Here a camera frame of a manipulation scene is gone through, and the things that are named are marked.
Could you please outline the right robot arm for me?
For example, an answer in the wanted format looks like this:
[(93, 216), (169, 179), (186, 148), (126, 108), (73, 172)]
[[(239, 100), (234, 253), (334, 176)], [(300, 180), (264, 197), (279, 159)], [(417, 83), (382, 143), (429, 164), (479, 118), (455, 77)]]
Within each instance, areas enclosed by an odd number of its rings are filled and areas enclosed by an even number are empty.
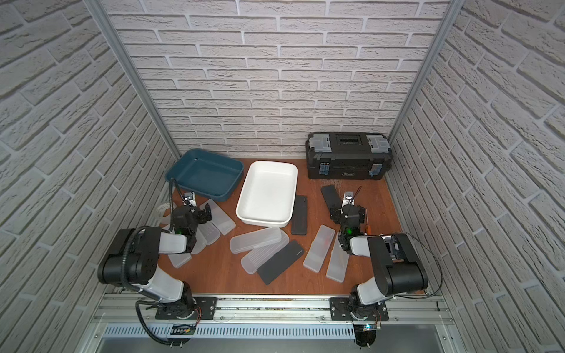
[(428, 275), (406, 233), (365, 235), (360, 226), (365, 222), (366, 209), (355, 204), (331, 206), (330, 217), (340, 226), (341, 249), (371, 260), (373, 277), (350, 293), (348, 309), (354, 318), (364, 320), (385, 300), (428, 287)]

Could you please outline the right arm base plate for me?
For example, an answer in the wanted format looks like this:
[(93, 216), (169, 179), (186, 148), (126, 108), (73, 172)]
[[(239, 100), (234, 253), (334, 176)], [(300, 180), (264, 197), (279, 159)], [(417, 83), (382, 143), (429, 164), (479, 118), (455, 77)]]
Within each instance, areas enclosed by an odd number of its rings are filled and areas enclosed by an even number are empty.
[(329, 303), (331, 320), (334, 322), (386, 322), (389, 320), (384, 302), (364, 305), (354, 303), (351, 298), (331, 297)]

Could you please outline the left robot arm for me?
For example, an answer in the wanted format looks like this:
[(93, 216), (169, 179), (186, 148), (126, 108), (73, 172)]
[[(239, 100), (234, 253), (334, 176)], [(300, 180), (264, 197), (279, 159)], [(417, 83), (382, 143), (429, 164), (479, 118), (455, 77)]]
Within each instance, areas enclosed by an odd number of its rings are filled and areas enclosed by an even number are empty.
[(169, 229), (140, 226), (120, 229), (113, 238), (97, 270), (102, 284), (122, 287), (144, 298), (141, 305), (155, 307), (166, 319), (196, 320), (201, 309), (188, 283), (164, 272), (158, 260), (162, 254), (190, 254), (197, 245), (199, 225), (212, 220), (210, 208), (200, 209), (188, 202), (176, 179), (169, 182)]

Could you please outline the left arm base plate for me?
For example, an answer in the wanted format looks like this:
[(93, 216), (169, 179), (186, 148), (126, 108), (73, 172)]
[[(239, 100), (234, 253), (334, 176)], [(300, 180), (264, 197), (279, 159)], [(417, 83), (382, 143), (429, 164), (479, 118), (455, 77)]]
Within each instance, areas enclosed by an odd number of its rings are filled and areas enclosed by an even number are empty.
[(193, 297), (192, 302), (182, 301), (159, 304), (155, 318), (157, 320), (212, 320), (216, 312), (217, 297)]

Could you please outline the smooth translucent pencil case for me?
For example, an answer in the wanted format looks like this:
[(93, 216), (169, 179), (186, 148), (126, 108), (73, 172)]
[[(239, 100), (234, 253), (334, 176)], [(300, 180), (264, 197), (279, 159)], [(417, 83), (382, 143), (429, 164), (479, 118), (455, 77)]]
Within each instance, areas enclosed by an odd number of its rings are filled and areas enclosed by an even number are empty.
[(278, 243), (282, 238), (281, 230), (277, 227), (268, 227), (237, 235), (230, 240), (230, 251), (233, 254), (248, 252), (253, 249)]

